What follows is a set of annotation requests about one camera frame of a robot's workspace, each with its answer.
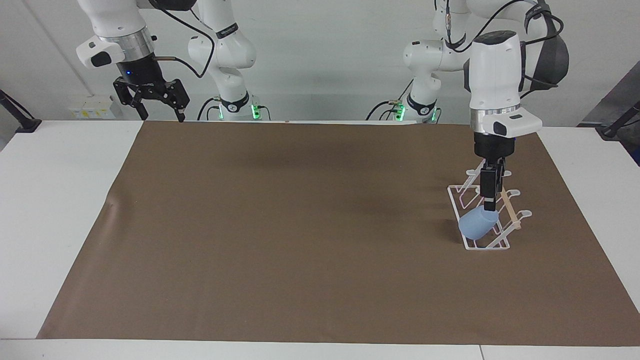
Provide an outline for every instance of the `brown mat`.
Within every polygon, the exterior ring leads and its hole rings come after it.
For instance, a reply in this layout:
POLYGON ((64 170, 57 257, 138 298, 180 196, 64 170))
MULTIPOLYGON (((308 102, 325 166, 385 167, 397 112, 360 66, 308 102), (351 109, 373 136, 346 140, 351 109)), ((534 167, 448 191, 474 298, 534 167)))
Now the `brown mat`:
POLYGON ((627 346, 640 315, 536 135, 465 251, 465 126, 146 122, 39 338, 627 346))

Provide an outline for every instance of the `brown tabletop cover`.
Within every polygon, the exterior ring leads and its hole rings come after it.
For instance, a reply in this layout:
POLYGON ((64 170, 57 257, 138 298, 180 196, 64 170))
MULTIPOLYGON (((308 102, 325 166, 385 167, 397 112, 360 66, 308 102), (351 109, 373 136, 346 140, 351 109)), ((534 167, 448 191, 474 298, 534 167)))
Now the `brown tabletop cover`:
POLYGON ((537 135, 533 217, 464 249, 466 126, 144 123, 39 338, 640 345, 640 315, 537 135))

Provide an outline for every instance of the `white wall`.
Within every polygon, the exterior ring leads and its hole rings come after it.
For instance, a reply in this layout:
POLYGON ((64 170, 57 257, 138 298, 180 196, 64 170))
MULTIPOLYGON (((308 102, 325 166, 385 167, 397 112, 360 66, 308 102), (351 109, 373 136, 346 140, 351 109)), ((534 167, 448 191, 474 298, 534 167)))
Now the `white wall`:
MULTIPOLYGON (((547 125, 574 126, 640 58, 634 45, 640 38, 640 1, 549 3, 566 24, 570 73, 560 88, 532 94, 523 103, 547 125)), ((259 54, 256 66, 244 72, 247 85, 280 120, 364 118, 374 104, 397 97, 411 79, 401 57, 405 45, 437 38, 431 0, 234 0, 234 10, 259 54)), ((186 44, 194 34, 158 11, 142 12, 159 38, 156 54, 189 60, 186 44)), ((189 14, 182 17, 192 20, 189 14)), ((480 24, 474 23, 474 31, 480 24)), ((493 28, 506 26, 514 28, 504 22, 493 28)), ((69 118, 69 96, 114 94, 115 66, 88 70, 76 58, 76 46, 92 35, 76 0, 4 0, 0 87, 45 119, 69 118)), ((197 80, 182 65, 164 63, 163 69, 167 79, 184 82, 192 100, 189 118, 216 94, 210 79, 197 80)), ((469 95, 461 88, 461 74, 442 79, 443 121, 468 122, 469 95)), ((151 117, 173 118, 161 104, 147 106, 151 117)), ((135 111, 125 114, 136 117, 135 111)))

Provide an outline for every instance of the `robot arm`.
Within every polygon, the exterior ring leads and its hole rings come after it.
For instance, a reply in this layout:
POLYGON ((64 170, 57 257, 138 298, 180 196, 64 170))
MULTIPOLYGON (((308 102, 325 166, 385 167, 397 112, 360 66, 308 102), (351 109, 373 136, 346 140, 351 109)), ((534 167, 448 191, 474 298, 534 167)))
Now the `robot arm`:
MULTIPOLYGON (((242 34, 234 18, 231 0, 199 0, 200 21, 215 32, 214 58, 208 68, 220 92, 220 117, 230 120, 260 118, 257 98, 247 91, 238 69, 253 66, 256 51, 242 34)), ((189 41, 189 55, 204 64, 211 53, 211 43, 202 37, 189 41)))
MULTIPOLYGON (((468 18, 507 19, 525 27, 522 79, 519 91, 547 90, 555 87, 568 70, 568 51, 544 0, 436 0, 435 31, 440 41, 420 40, 409 44, 404 62, 415 79, 411 92, 403 99, 406 119, 426 122, 435 110, 441 83, 438 71, 465 70, 473 38, 466 33, 468 18), (546 41, 534 40, 552 37, 546 41)), ((468 82, 468 71, 465 71, 468 82)))
MULTIPOLYGON (((164 10, 189 10, 195 0, 151 0, 154 7, 164 10)), ((150 3, 136 0, 78 0, 89 16, 95 36, 81 44, 76 53, 90 69, 117 64, 122 76, 113 86, 123 105, 138 111, 145 120, 148 113, 143 99, 161 101, 173 108, 179 121, 184 121, 184 109, 189 104, 182 82, 164 80, 154 54, 152 37, 138 11, 138 5, 150 3)))

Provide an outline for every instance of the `white table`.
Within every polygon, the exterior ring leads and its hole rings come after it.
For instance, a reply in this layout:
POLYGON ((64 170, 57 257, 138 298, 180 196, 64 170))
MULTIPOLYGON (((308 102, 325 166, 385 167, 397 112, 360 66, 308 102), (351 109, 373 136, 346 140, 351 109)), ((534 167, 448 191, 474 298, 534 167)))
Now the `white table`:
MULTIPOLYGON (((640 347, 33 340, 140 126, 44 122, 0 152, 0 338, 11 339, 0 340, 0 359, 640 359, 640 347)), ((545 128, 540 136, 640 309, 640 168, 592 129, 545 128)))

